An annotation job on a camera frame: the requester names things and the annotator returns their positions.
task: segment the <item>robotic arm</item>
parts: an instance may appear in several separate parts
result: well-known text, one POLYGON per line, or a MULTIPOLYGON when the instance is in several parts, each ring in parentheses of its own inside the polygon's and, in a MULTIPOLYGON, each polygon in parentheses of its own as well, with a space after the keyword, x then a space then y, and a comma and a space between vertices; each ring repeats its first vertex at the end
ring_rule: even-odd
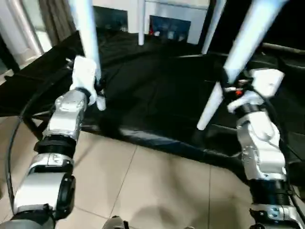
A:
POLYGON ((57 98, 55 112, 35 146, 38 154, 17 190, 13 218, 0 229, 52 229, 66 218, 74 205, 73 155, 88 105, 95 102, 95 63, 77 56, 73 84, 57 98))
MULTIPOLYGON (((98 101, 94 71, 93 61, 76 57, 70 91, 56 100, 56 110, 43 132, 43 139, 35 146, 38 154, 17 190, 14 216, 1 224, 0 229, 53 229, 58 220, 71 213, 75 146, 87 106, 98 101)), ((250 213, 256 222, 251 228, 305 229, 297 208, 291 203, 285 158, 279 148, 279 130, 260 108, 264 102, 261 96, 268 98, 275 94, 283 73, 256 70, 252 72, 252 79, 241 79, 237 85, 227 83, 225 72, 221 75, 228 110, 239 118, 237 135, 253 197, 250 213)), ((104 225, 104 229, 117 227, 128 228, 119 217, 109 219, 104 225)))
POLYGON ((238 116, 237 137, 242 147, 242 161, 249 181, 253 203, 252 229, 305 229, 296 206, 291 201, 285 157, 279 148, 280 133, 266 110, 263 98, 274 96, 284 74, 276 69, 252 71, 251 78, 229 85, 222 73, 222 88, 228 110, 238 116))

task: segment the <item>black cable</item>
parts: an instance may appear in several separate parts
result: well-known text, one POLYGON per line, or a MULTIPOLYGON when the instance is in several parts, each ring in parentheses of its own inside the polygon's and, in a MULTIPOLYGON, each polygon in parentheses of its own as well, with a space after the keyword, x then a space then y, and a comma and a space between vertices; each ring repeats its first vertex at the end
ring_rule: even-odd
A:
POLYGON ((300 215, 301 220, 305 223, 305 216, 304 216, 300 206, 298 205, 298 203, 297 203, 297 201, 295 199, 295 195, 297 195, 297 193, 295 192, 295 188, 290 183, 290 178, 289 178, 290 170, 289 170, 288 166, 286 166, 286 172, 287 172, 287 183, 288 183, 288 186, 290 188, 290 190, 288 191, 289 197, 290 197, 291 202, 292 202, 293 206, 295 207, 297 213, 300 215))
MULTIPOLYGON (((67 66, 61 70, 68 71, 67 66)), ((12 132, 12 135, 10 137, 10 143, 6 151, 5 155, 5 177, 6 177, 6 183, 8 187, 8 193, 9 193, 9 198, 10 198, 10 207, 12 210, 12 213, 14 214, 14 190, 13 190, 13 185, 11 181, 11 167, 10 167, 10 156, 11 156, 11 150, 13 148, 13 143, 18 131, 18 128, 23 120, 23 116, 28 110, 30 106, 39 98, 42 96, 43 93, 45 93, 48 89, 50 89, 58 80, 60 80, 63 76, 65 76, 64 73, 60 74, 59 72, 56 72, 54 75, 57 77, 52 77, 50 76, 49 80, 47 80, 40 88, 34 93, 34 95, 31 97, 31 99, 25 104, 24 108, 19 114, 18 121, 15 124, 15 128, 12 132)))

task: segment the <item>tiled floor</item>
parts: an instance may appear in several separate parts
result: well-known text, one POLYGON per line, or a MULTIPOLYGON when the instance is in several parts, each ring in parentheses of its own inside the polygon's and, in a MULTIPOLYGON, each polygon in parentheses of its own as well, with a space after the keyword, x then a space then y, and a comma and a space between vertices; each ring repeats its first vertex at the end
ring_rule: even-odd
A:
MULTIPOLYGON (((0 167, 16 118, 0 124, 0 167)), ((17 187, 35 137, 22 125, 13 148, 17 187)), ((81 133, 75 153, 75 208, 58 229, 101 229, 119 215, 134 229, 246 229, 253 224, 249 188, 230 171, 105 137, 81 133)), ((11 213, 0 172, 0 222, 11 213)))

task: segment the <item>black tablecloth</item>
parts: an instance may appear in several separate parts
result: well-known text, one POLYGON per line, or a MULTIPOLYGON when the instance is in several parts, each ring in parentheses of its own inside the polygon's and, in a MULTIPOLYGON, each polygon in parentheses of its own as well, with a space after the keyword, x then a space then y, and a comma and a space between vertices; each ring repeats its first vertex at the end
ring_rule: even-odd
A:
MULTIPOLYGON (((214 63, 221 55, 200 54, 195 45, 165 42, 147 36, 137 45, 137 34, 98 31, 102 74, 106 80, 103 112, 89 107, 82 129, 91 133, 151 147, 186 158, 228 168, 245 181, 237 141, 236 117, 220 106, 205 131, 196 124, 209 98, 217 75, 214 63)), ((71 84, 66 58, 83 55, 78 33, 38 58, 0 86, 0 115, 17 115, 35 91, 47 80, 54 85, 29 110, 30 115, 51 109, 54 100, 71 84)), ((255 56, 248 67, 278 67, 277 59, 255 56)), ((305 159, 305 104, 298 74, 287 69, 277 95, 272 99, 285 123, 290 144, 305 159)), ((48 120, 49 115, 36 116, 48 120)), ((304 164, 291 155, 291 179, 304 186, 304 164)))

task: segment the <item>white table leg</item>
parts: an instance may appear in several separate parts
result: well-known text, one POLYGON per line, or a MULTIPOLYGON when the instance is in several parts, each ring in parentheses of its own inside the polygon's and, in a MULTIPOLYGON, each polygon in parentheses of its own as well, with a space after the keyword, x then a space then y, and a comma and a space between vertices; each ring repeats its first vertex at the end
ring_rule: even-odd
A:
POLYGON ((202 48, 202 51, 201 51, 202 54, 206 54, 208 52, 208 49, 210 47, 213 35, 214 35, 215 30, 217 28, 220 17, 223 13, 225 3, 226 3, 226 0, 217 0, 216 1, 216 5, 215 5, 214 11, 213 11, 211 23, 210 23, 210 26, 208 28, 208 32, 207 32, 207 35, 205 37, 203 48, 202 48))
POLYGON ((138 0, 139 45, 144 45, 145 0, 138 0))
MULTIPOLYGON (((229 82, 233 83, 269 30, 279 11, 288 0, 253 0, 237 38, 224 64, 229 82)), ((197 124, 204 130, 222 101, 222 90, 217 83, 197 124)))
POLYGON ((99 56, 92 0, 69 0, 69 4, 75 27, 80 32, 81 44, 85 56, 96 62, 95 79, 99 83, 102 77, 102 63, 99 56))

